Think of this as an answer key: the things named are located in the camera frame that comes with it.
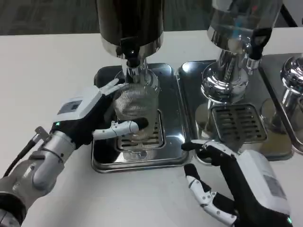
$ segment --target black cable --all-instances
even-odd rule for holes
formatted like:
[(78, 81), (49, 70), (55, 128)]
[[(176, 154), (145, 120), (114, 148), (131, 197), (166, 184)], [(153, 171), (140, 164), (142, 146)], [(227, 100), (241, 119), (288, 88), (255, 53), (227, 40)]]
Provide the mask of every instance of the black cable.
[(296, 21), (290, 15), (288, 9), (286, 8), (286, 6), (284, 4), (281, 7), (280, 13), (289, 27), (298, 27)]
[(27, 145), (22, 149), (22, 151), (17, 155), (15, 160), (9, 165), (3, 177), (6, 177), (10, 174), (15, 165), (36, 145), (33, 140), (30, 140)]

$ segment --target stainless steel base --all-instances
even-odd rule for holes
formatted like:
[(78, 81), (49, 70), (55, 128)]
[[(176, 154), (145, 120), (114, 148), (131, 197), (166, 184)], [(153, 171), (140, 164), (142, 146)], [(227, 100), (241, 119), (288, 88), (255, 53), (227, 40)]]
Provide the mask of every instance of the stainless steel base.
[[(188, 118), (187, 124), (190, 128), (191, 139), (211, 139), (220, 140), (216, 128), (212, 122), (210, 108), (214, 105), (201, 91), (201, 76), (204, 69), (214, 61), (192, 61), (183, 64), (178, 71), (178, 83), (182, 104), (186, 110)], [(271, 105), (263, 106), (266, 100), (270, 100)], [(249, 76), (249, 83), (244, 98), (237, 104), (251, 104), (255, 106), (259, 116), (261, 110), (274, 107), (270, 99), (267, 88), (256, 72)], [(267, 139), (261, 142), (244, 143), (243, 141), (231, 141), (225, 144), (231, 149), (242, 152), (245, 149), (253, 149), (264, 154), (269, 160), (288, 159), (292, 156), (292, 145), (289, 136), (285, 132), (267, 128)]]
[(283, 64), (293, 56), (301, 56), (302, 54), (276, 54), (265, 56), (262, 60), (260, 74), (264, 79), (266, 86), (272, 97), (276, 98), (276, 108), (284, 115), (285, 130), (292, 141), (295, 151), (303, 154), (303, 109), (302, 97), (299, 97), (292, 102), (298, 102), (296, 108), (291, 112), (286, 110), (283, 102), (287, 101), (286, 88), (283, 86), (281, 80), (281, 69)]
[[(181, 149), (188, 134), (185, 126), (177, 78), (172, 68), (163, 63), (149, 64), (159, 80), (159, 118), (151, 140), (133, 144), (127, 138), (94, 141), (92, 167), (100, 173), (181, 166), (191, 159)], [(121, 70), (119, 66), (104, 67), (95, 76), (95, 85), (101, 87)], [(107, 122), (115, 116), (109, 113)]]

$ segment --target chrome knob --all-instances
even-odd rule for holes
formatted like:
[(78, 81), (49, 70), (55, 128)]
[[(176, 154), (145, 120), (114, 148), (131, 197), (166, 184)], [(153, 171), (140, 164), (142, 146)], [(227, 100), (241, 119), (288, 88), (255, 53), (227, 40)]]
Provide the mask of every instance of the chrome knob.
[(303, 57), (288, 59), (281, 70), (284, 86), (296, 95), (303, 95)]

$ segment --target black cylindrical container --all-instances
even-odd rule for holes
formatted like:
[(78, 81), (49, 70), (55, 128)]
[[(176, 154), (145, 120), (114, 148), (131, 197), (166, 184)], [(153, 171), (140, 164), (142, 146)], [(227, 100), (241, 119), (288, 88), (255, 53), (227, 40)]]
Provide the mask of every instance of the black cylindrical container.
[(161, 46), (164, 0), (96, 0), (104, 48), (120, 56), (121, 41), (131, 40), (147, 57)]

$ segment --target coffee machine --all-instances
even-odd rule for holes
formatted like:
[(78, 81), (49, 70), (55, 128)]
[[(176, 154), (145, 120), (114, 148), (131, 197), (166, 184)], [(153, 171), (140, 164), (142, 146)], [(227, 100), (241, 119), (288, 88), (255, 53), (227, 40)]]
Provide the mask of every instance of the coffee machine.
[[(93, 141), (93, 168), (109, 173), (182, 165), (190, 154), (181, 149), (187, 132), (177, 78), (169, 65), (147, 64), (146, 60), (163, 43), (164, 0), (96, 0), (96, 5), (103, 46), (121, 58), (122, 65), (100, 69), (94, 84), (102, 87), (113, 78), (123, 78), (126, 83), (148, 85), (157, 91), (159, 104), (148, 139)], [(112, 110), (105, 118), (108, 125), (100, 125), (100, 129), (108, 128), (116, 114)]]
[[(282, 1), (212, 3), (207, 34), (221, 49), (219, 58), (186, 62), (178, 70), (190, 137), (218, 140), (239, 153), (253, 149), (269, 160), (287, 159), (292, 154), (289, 136), (262, 118), (263, 112), (280, 115), (258, 71)], [(271, 105), (263, 105), (268, 99)]]

